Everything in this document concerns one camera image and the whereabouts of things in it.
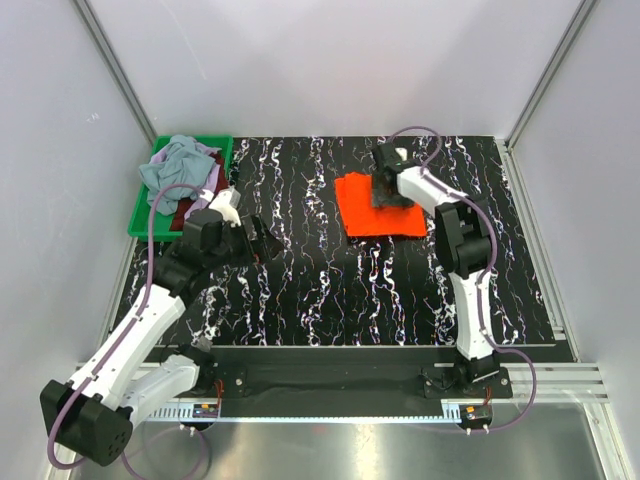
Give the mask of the orange t shirt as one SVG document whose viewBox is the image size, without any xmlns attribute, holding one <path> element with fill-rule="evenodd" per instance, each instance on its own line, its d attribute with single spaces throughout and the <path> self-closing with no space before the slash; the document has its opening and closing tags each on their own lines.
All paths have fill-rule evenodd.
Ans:
<svg viewBox="0 0 640 480">
<path fill-rule="evenodd" d="M 423 210 L 373 205 L 370 175 L 348 173 L 334 181 L 340 217 L 348 237 L 405 236 L 424 238 L 427 226 Z"/>
</svg>

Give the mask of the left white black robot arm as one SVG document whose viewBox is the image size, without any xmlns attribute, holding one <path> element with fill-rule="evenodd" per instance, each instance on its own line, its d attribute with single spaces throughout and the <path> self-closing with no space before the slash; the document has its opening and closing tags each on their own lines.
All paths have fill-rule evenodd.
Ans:
<svg viewBox="0 0 640 480">
<path fill-rule="evenodd" d="M 213 272 L 266 263 L 283 249 L 260 216 L 239 218 L 232 207 L 187 220 L 183 234 L 150 258 L 145 286 L 104 344 L 66 382 L 51 380 L 41 391 L 50 464 L 60 470 L 85 460 L 108 466 L 134 429 L 171 398 L 208 394 L 216 382 L 215 360 L 198 347 L 182 346 L 150 373 L 134 375 Z"/>
</svg>

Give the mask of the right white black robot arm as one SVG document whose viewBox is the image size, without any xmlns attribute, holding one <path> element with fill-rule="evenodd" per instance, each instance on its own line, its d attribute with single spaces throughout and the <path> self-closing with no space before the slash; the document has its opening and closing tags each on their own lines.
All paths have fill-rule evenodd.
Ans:
<svg viewBox="0 0 640 480">
<path fill-rule="evenodd" d="M 375 207 L 421 207 L 434 218 L 435 253 L 453 286 L 457 314 L 454 384 L 466 396 L 486 389 L 500 369 L 490 323 L 490 272 L 497 240 L 485 202 L 447 186 L 425 168 L 373 173 Z"/>
</svg>

